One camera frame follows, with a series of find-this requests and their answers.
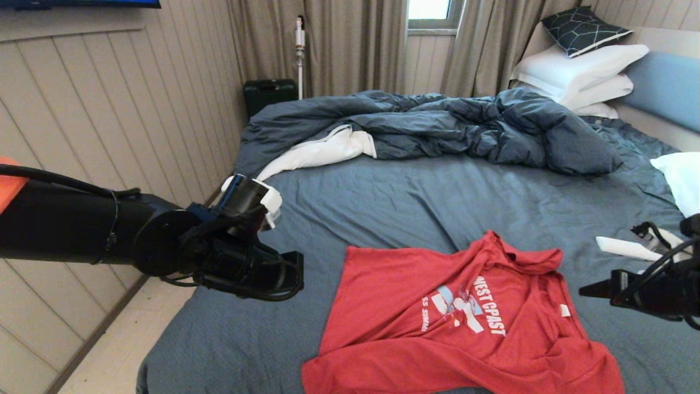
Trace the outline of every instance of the window frame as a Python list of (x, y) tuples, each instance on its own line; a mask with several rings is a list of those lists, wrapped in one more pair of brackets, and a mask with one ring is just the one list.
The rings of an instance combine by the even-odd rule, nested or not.
[(445, 19), (409, 19), (409, 30), (457, 29), (462, 16), (464, 0), (450, 0)]

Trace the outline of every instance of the floor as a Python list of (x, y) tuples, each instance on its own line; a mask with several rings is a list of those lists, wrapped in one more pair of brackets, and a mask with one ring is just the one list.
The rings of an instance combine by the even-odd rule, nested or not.
[(149, 279), (59, 394), (133, 393), (141, 361), (194, 291)]

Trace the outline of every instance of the blue headboard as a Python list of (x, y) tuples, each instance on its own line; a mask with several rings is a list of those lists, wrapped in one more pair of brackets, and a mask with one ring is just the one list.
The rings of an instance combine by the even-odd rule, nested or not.
[(700, 133), (700, 59), (652, 51), (626, 72), (634, 90), (620, 102)]

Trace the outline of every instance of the white pillow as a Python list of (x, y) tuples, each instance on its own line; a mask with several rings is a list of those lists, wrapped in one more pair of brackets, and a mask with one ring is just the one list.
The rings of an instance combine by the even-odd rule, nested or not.
[(596, 104), (587, 105), (583, 108), (578, 108), (573, 110), (574, 114), (579, 116), (600, 116), (601, 118), (619, 119), (620, 115), (617, 114), (615, 108), (602, 103), (597, 102)]
[(650, 161), (664, 173), (675, 204), (683, 216), (700, 213), (700, 152), (680, 152)]
[(523, 59), (510, 75), (549, 94), (570, 100), (607, 81), (649, 53), (646, 45), (611, 45), (569, 59), (557, 45)]
[(518, 81), (515, 86), (526, 86), (527, 88), (530, 88), (545, 97), (551, 98), (566, 108), (574, 110), (595, 104), (597, 102), (608, 101), (617, 97), (628, 95), (629, 93), (632, 93), (634, 84), (627, 75), (618, 74), (603, 83), (599, 83), (591, 88), (581, 90), (577, 95), (572, 95), (569, 97), (553, 95), (543, 89), (521, 81)]

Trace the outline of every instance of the geometric pattern pillow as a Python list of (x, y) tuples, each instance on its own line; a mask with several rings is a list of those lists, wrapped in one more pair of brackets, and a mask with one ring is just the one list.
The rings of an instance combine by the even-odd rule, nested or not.
[(631, 30), (603, 22), (590, 6), (550, 15), (542, 19), (542, 24), (569, 57), (614, 44), (632, 33)]

